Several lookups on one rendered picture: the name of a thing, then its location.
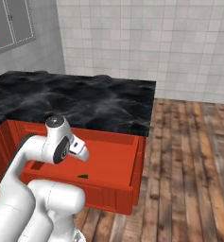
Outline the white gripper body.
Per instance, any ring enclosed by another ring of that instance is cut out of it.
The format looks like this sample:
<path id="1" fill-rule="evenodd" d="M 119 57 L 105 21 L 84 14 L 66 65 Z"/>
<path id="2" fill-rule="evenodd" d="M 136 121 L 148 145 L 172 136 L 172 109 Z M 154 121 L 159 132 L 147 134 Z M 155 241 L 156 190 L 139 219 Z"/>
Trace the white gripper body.
<path id="1" fill-rule="evenodd" d="M 71 145 L 71 154 L 79 160 L 86 162 L 89 158 L 89 150 L 84 141 L 75 138 Z"/>

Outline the red open drawer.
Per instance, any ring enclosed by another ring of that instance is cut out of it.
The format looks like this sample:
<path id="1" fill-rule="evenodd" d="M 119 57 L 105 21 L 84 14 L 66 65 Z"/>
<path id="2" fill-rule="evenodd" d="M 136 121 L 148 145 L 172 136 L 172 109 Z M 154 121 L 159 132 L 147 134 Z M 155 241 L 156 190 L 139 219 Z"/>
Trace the red open drawer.
<path id="1" fill-rule="evenodd" d="M 73 184 L 85 192 L 85 205 L 99 210 L 129 215 L 138 201 L 141 181 L 141 136 L 72 129 L 86 143 L 89 159 L 82 162 L 68 156 L 60 164 L 29 162 L 23 181 L 46 179 Z M 88 174 L 88 179 L 78 175 Z"/>

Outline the red base cabinet front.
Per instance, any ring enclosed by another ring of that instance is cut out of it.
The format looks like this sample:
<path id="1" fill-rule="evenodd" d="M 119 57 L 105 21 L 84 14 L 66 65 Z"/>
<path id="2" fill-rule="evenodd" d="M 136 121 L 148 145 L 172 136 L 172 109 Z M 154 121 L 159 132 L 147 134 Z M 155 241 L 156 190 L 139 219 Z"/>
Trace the red base cabinet front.
<path id="1" fill-rule="evenodd" d="M 20 140 L 28 133 L 46 135 L 45 124 L 6 120 L 0 124 L 0 179 Z"/>

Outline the grey framed window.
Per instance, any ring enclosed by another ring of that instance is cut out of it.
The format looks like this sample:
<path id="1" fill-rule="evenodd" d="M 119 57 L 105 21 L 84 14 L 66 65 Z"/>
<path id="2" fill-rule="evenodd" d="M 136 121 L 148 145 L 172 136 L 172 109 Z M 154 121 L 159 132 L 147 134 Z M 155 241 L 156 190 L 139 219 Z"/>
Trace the grey framed window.
<path id="1" fill-rule="evenodd" d="M 0 54 L 35 39 L 29 0 L 0 0 Z"/>

